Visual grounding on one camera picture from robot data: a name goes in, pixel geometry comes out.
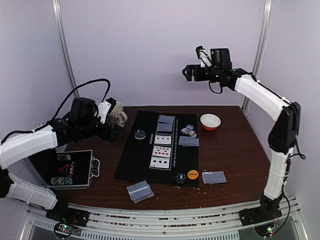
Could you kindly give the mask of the four of diamonds card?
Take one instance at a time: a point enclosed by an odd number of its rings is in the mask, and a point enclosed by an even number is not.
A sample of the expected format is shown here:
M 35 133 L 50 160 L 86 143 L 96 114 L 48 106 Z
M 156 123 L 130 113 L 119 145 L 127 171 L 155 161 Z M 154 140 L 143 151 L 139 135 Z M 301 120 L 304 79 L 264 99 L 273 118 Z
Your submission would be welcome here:
M 171 135 L 156 134 L 154 138 L 154 143 L 160 144 L 160 145 L 171 145 L 172 140 L 173 140 L 173 137 Z

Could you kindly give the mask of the blue small blind button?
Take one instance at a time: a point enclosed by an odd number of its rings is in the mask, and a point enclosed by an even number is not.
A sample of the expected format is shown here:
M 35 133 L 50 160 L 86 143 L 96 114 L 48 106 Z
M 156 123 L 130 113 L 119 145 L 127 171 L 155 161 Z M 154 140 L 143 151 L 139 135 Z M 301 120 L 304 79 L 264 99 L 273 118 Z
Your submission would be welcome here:
M 188 124 L 185 128 L 191 131 L 195 129 L 195 127 L 192 124 Z

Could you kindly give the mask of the white poker chip stack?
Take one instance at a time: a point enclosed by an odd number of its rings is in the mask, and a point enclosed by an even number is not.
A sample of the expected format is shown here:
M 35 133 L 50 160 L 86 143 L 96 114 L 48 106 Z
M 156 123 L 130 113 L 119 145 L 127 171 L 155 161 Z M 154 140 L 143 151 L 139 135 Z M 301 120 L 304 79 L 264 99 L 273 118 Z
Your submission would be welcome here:
M 181 133 L 184 135 L 187 135 L 188 137 L 192 137 L 192 138 L 196 138 L 197 137 L 197 133 L 194 129 L 188 129 L 188 128 L 182 128 L 181 129 Z

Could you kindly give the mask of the grey playing card deck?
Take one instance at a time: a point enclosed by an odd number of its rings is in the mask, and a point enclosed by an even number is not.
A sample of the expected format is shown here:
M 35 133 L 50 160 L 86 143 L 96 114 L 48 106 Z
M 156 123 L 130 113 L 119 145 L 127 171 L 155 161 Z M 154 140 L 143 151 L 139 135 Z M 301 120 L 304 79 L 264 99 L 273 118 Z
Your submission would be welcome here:
M 146 180 L 127 186 L 126 189 L 135 204 L 155 195 Z

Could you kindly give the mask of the dark green chip stack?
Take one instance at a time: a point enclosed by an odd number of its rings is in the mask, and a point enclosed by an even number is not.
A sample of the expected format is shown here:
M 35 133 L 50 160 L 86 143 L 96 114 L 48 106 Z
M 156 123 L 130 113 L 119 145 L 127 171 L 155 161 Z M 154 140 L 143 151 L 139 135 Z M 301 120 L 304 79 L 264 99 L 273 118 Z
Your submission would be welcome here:
M 175 181 L 177 184 L 181 185 L 183 184 L 187 179 L 187 175 L 183 172 L 177 173 L 175 175 Z

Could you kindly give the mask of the orange big blind button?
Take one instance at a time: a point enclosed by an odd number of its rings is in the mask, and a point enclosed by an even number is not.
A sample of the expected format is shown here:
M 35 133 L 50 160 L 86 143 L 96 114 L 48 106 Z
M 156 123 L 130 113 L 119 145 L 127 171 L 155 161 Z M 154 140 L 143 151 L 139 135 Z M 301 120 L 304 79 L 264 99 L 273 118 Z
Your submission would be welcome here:
M 187 177 L 190 180 L 196 180 L 199 177 L 199 172 L 195 169 L 192 169 L 187 173 Z

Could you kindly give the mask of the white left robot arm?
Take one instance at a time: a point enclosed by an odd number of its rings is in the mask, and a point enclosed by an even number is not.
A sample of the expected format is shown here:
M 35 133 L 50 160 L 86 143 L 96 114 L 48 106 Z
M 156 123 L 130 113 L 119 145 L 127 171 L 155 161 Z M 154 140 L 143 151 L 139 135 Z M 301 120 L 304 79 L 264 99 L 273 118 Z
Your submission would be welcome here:
M 63 118 L 54 117 L 47 123 L 29 131 L 14 131 L 0 142 L 0 196 L 13 198 L 51 210 L 61 222 L 72 218 L 72 211 L 56 193 L 29 181 L 20 179 L 8 171 L 8 167 L 32 155 L 54 150 L 69 144 L 98 136 L 110 142 L 123 129 L 109 124 L 107 116 L 117 102 L 112 97 L 100 104 L 80 97 L 72 102 L 71 110 Z

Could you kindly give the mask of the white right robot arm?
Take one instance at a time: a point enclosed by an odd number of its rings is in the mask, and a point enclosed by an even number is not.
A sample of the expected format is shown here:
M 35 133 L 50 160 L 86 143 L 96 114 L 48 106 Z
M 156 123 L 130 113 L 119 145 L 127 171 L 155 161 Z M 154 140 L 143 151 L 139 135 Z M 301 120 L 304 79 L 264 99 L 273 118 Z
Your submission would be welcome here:
M 200 64 L 189 64 L 182 70 L 187 81 L 219 83 L 221 88 L 227 87 L 253 101 L 274 120 L 268 135 L 270 168 L 260 205 L 241 210 L 239 216 L 244 226 L 281 217 L 280 201 L 285 196 L 284 186 L 290 174 L 293 151 L 298 149 L 300 104 L 278 95 L 257 80 L 253 73 L 233 68 L 229 49 L 207 51 L 198 46 L 195 51 Z

